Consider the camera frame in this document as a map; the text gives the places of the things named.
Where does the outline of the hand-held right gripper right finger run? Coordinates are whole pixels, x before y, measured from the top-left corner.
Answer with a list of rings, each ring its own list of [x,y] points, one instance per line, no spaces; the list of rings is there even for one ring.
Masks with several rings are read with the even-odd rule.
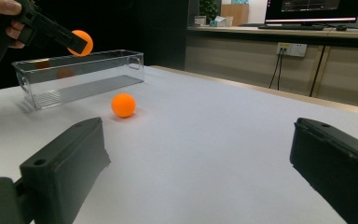
[[[358,139],[318,120],[299,118],[290,162],[348,224],[358,224]]]

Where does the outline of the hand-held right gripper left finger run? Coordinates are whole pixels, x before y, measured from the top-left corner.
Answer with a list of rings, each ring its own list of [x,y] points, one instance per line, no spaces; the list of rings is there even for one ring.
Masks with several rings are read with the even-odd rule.
[[[101,171],[111,163],[100,118],[80,121],[20,166],[36,200],[35,224],[72,224]]]

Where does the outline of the orange ball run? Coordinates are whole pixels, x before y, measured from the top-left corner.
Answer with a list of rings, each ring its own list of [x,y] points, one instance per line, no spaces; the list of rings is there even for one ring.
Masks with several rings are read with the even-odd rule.
[[[113,97],[111,109],[117,117],[128,118],[135,112],[136,101],[128,93],[119,93]]]
[[[88,33],[81,31],[81,30],[74,30],[73,34],[75,34],[78,37],[85,40],[87,42],[87,45],[85,46],[85,48],[83,49],[83,51],[81,53],[75,52],[72,49],[68,49],[68,50],[75,56],[83,57],[83,56],[89,55],[93,50],[93,40],[92,40],[91,36]]]

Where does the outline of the clear plastic container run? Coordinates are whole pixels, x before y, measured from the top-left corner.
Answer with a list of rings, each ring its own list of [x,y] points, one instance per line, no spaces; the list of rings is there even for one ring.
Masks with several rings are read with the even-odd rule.
[[[143,53],[125,49],[14,62],[13,67],[25,100],[36,110],[145,80]]]

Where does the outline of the black curtain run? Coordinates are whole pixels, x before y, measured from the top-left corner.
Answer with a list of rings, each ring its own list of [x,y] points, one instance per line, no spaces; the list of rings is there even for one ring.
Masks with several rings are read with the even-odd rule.
[[[87,32],[94,42],[93,51],[141,51],[146,65],[185,68],[188,0],[35,1],[58,24]],[[43,49],[9,49],[0,62],[0,89],[18,85],[12,62],[69,54],[52,41]]]

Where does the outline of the white table mat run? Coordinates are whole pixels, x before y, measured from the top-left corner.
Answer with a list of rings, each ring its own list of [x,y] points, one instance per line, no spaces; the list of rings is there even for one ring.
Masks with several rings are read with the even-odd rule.
[[[298,118],[358,138],[358,106],[157,66],[128,93],[136,112],[119,119],[110,93],[36,111],[0,90],[0,176],[99,117],[111,162],[74,224],[344,224],[289,154]]]

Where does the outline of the green potted plant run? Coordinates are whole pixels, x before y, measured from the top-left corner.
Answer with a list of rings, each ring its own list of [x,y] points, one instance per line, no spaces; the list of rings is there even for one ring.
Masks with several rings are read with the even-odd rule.
[[[219,15],[217,0],[200,0],[200,15],[205,16],[207,22],[213,21]]]

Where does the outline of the black keyboard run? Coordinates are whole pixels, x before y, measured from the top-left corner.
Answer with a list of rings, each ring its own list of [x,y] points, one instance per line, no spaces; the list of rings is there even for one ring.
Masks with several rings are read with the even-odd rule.
[[[323,25],[297,25],[297,24],[262,24],[257,26],[258,29],[264,30],[303,30],[303,31],[322,31],[325,26]]]

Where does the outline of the beige wooden desk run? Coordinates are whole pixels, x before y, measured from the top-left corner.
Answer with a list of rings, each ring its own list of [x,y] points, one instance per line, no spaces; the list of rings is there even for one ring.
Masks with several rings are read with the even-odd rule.
[[[306,44],[306,54],[278,55],[279,42]],[[358,106],[358,30],[189,28],[185,70]]]

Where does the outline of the tissue box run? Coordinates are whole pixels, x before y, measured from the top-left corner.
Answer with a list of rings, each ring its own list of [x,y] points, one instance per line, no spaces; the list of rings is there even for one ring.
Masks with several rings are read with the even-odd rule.
[[[216,16],[213,20],[209,23],[212,27],[226,27],[227,26],[227,20],[225,17]]]

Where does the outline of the large computer monitor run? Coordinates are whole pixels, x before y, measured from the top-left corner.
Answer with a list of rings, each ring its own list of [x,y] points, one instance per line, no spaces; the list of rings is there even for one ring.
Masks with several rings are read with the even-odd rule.
[[[358,0],[268,0],[265,23],[355,22]]]

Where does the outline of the brown cardboard box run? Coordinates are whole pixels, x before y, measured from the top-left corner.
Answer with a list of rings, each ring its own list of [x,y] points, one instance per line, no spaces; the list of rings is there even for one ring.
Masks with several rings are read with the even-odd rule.
[[[248,22],[248,4],[224,4],[221,6],[222,17],[232,17],[232,25],[238,26]]]

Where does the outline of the white wall socket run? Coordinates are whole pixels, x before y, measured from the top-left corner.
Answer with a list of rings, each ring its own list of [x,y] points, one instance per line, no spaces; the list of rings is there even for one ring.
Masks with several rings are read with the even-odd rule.
[[[277,45],[278,55],[304,57],[306,54],[306,50],[307,50],[306,44],[279,42]]]

